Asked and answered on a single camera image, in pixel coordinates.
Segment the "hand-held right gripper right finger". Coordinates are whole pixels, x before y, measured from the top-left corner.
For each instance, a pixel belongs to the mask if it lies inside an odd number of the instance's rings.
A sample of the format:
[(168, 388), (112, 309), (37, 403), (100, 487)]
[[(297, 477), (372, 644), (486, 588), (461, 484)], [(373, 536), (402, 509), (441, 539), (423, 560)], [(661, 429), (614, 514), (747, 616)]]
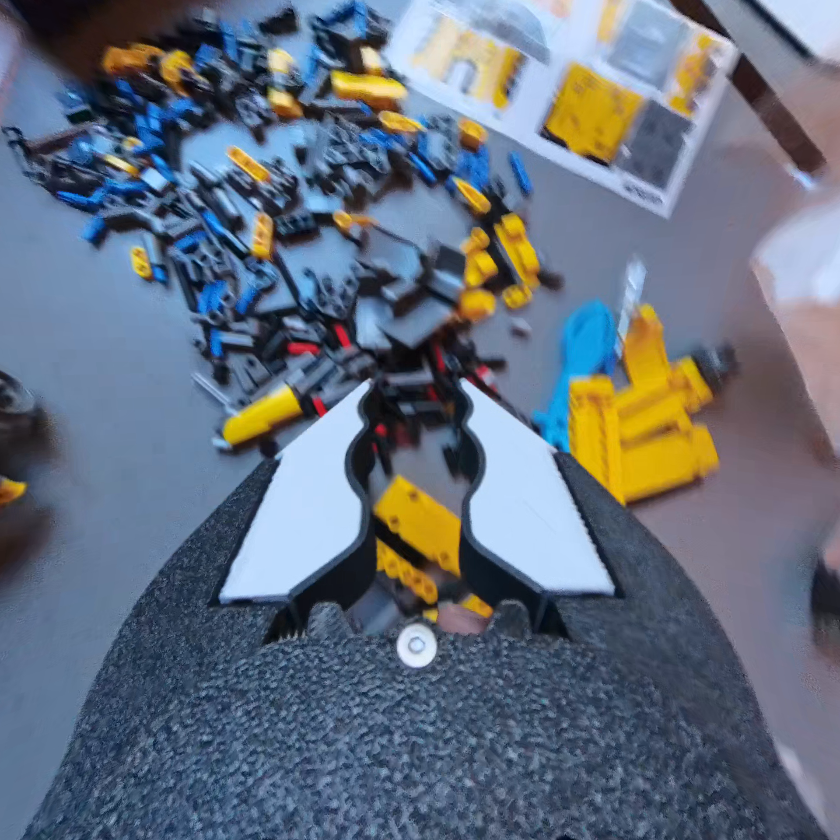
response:
[(459, 381), (460, 572), (483, 601), (616, 595), (557, 450), (468, 380)]

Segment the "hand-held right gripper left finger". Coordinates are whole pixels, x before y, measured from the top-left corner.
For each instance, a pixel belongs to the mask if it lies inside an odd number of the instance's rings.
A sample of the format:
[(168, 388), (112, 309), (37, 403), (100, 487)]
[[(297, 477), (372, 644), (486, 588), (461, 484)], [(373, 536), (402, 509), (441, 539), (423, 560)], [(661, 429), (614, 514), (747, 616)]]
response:
[(376, 384), (367, 380), (280, 452), (220, 584), (221, 606), (347, 610), (369, 589), (376, 415)]

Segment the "heap of large yellow beams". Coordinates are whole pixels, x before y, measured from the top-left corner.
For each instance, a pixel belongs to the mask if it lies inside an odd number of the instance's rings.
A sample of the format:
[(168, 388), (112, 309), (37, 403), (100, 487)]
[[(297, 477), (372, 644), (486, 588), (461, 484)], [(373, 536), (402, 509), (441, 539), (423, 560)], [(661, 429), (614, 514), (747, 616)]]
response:
[[(671, 360), (654, 308), (640, 306), (620, 341), (627, 378), (605, 374), (570, 384), (570, 456), (623, 506), (697, 483), (717, 470), (709, 429), (694, 416), (721, 392), (734, 366), (731, 346)], [(374, 506), (382, 533), (466, 584), (459, 568), (461, 520), (402, 476)], [(521, 601), (536, 625), (552, 601)]]

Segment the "pile of small brick connectors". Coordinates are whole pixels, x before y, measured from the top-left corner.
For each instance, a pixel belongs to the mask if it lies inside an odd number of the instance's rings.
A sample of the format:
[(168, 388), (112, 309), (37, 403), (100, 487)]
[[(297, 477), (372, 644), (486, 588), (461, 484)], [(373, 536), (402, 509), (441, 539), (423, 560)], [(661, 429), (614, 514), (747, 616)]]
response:
[[(562, 276), (527, 238), (519, 207), (490, 178), (479, 126), (419, 121), (395, 98), (401, 78), (345, 74), (386, 44), (390, 21), (365, 2), (310, 19), (312, 65), (271, 42), (298, 11), (236, 28), (213, 9), (176, 31), (106, 49), (90, 86), (59, 97), (67, 126), (2, 143), (29, 182), (86, 215), (81, 238), (143, 236), (153, 284), (176, 284), (193, 381), (219, 404), (214, 444), (260, 446), (319, 419), (360, 382), (384, 393), (374, 455), (449, 424), (455, 380), (493, 395), (461, 338), (501, 294), (509, 309)], [(353, 53), (360, 46), (362, 51)]]

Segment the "grey desk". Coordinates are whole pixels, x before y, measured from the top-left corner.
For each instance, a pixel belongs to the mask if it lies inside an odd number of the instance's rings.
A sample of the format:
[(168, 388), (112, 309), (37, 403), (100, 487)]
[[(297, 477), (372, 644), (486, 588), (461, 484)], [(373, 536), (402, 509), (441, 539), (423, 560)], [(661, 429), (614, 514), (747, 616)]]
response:
[[(530, 339), (502, 318), (479, 336), (509, 359), (502, 392), (534, 411), (567, 312), (619, 298), (638, 254), (672, 352), (735, 344), (740, 376), (706, 415), (719, 472), (634, 513), (718, 615), (804, 798), (837, 837), (837, 629), (815, 627), (809, 602), (838, 469), (749, 266), (802, 194), (777, 153), (728, 93), (668, 221), (527, 154), (533, 235), (566, 286), (528, 317)], [(2, 526), (2, 838), (20, 838), (36, 813), (141, 593), (259, 462), (209, 442), (218, 414), (192, 383), (180, 294), (135, 276), (125, 239), (82, 242), (84, 220), (2, 148), (2, 368), (48, 414), (45, 446), (14, 448), (7, 467), (31, 486)]]

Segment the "blue brick separator tool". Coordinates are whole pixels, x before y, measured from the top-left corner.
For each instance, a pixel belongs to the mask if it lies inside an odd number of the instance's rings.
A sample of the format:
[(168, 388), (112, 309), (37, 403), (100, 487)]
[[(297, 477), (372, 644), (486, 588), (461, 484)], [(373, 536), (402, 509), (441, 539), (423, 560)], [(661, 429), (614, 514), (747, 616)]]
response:
[(603, 301), (584, 303), (566, 319), (560, 335), (560, 374), (548, 407), (535, 413), (541, 437), (559, 451), (570, 452), (570, 388), (575, 379), (612, 375), (616, 367), (616, 322)]

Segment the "clear brick piece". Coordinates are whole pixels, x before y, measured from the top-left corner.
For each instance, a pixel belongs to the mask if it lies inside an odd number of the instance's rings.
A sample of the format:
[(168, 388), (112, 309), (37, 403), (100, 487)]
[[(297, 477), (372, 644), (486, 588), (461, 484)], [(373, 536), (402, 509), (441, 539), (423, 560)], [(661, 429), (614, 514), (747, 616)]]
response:
[(628, 261), (624, 276), (621, 306), (616, 320), (616, 335), (620, 340), (624, 340), (634, 313), (642, 299), (647, 274), (647, 267), (639, 257), (635, 256)]

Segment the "clear bag with white paper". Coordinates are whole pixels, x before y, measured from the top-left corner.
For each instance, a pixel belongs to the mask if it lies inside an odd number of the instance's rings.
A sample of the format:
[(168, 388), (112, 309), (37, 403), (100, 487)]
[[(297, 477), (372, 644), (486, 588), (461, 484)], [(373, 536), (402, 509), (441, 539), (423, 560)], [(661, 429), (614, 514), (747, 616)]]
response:
[(821, 428), (821, 447), (839, 456), (839, 195), (820, 190), (797, 204), (750, 259)]

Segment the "yellow sticker sheet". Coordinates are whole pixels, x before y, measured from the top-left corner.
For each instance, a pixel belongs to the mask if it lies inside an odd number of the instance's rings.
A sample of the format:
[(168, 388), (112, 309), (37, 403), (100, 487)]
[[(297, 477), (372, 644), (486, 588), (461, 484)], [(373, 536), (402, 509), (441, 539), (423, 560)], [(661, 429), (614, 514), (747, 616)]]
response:
[(669, 218), (740, 56), (653, 1), (413, 1), (386, 56), (418, 93)]

